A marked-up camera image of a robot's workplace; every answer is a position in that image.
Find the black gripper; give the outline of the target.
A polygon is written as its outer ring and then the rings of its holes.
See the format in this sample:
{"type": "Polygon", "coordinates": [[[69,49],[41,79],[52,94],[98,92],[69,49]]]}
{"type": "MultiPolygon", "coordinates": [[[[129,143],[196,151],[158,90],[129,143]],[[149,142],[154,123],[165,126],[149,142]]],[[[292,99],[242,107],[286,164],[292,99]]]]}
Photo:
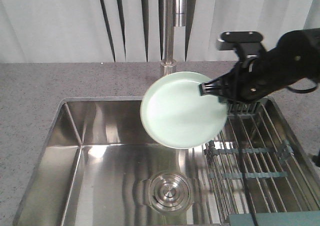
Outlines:
{"type": "Polygon", "coordinates": [[[300,80],[300,46],[279,42],[266,51],[260,43],[234,45],[238,62],[224,77],[199,85],[201,96],[218,96],[218,102],[229,99],[251,103],[300,80]]]}

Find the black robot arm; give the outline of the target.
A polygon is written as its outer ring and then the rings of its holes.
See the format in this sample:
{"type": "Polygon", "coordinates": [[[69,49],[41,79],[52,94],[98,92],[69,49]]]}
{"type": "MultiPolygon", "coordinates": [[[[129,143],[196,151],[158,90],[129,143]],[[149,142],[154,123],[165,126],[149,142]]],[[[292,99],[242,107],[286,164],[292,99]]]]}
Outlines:
{"type": "Polygon", "coordinates": [[[214,95],[229,101],[255,102],[286,88],[306,94],[320,83],[320,30],[285,33],[267,51],[263,36],[255,31],[223,32],[217,40],[220,51],[234,51],[238,61],[226,74],[199,85],[201,96],[214,95]]]}

